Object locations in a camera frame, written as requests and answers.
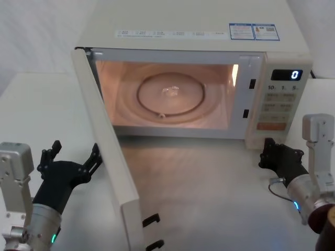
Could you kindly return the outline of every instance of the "white microwave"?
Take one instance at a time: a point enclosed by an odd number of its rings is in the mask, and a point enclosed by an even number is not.
[[[72,60],[131,250],[139,197],[116,136],[284,143],[312,65],[285,0],[100,1]]]

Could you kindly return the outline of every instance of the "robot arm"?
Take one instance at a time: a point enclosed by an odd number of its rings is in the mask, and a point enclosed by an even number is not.
[[[335,206],[334,180],[330,172],[331,148],[334,143],[334,117],[325,114],[306,115],[303,118],[303,138],[309,147],[309,172],[302,165],[301,150],[279,145],[266,139],[259,166],[276,172],[296,204],[303,224],[320,234],[317,247],[334,250],[328,245],[332,236],[331,211]],[[325,249],[325,241],[330,249]]]
[[[4,250],[50,250],[60,231],[61,214],[72,190],[89,182],[102,163],[96,144],[83,165],[54,162],[61,147],[60,142],[55,141],[52,149],[42,151],[37,170],[42,174],[43,183],[31,202],[28,181],[34,165],[29,146],[0,144],[0,181],[7,210],[2,231],[6,240]]]
[[[28,183],[34,170],[30,147],[27,144],[0,144],[0,186],[5,200],[2,235],[7,249],[27,241],[27,226],[32,215]]]

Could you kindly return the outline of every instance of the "table surface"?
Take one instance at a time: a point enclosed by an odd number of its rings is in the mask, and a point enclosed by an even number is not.
[[[287,145],[308,153],[301,138],[302,117],[335,115],[329,105],[334,91],[334,80],[309,80]],[[35,166],[41,150],[56,139],[63,145],[57,159],[78,163],[88,158],[94,143],[74,76],[18,74],[0,98],[0,118],[0,141],[29,144]],[[164,249],[174,251],[315,250],[318,235],[301,225],[292,203],[267,191],[274,173],[258,168],[260,152],[247,151],[242,141],[131,137],[120,139],[120,144],[139,191],[143,218],[161,215],[158,225],[144,229],[148,243],[162,238]],[[303,163],[307,167],[306,156]],[[121,232],[105,176],[102,166],[90,183],[74,189],[52,250],[126,250],[118,241]],[[34,170],[32,196],[41,182]],[[281,185],[274,189],[285,194]],[[0,215],[5,215],[2,200]],[[0,247],[4,244],[0,238]]]

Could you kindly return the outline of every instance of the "open microwave door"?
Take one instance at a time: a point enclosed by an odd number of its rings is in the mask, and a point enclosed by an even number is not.
[[[144,250],[139,195],[106,113],[86,53],[82,49],[77,49],[71,52],[71,57],[93,134],[109,175],[113,195],[111,200],[115,217],[123,228],[123,241],[129,250]]]

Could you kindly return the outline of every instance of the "digital display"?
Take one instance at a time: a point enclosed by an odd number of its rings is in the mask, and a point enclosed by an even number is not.
[[[275,81],[299,81],[303,70],[273,70],[271,80]]]

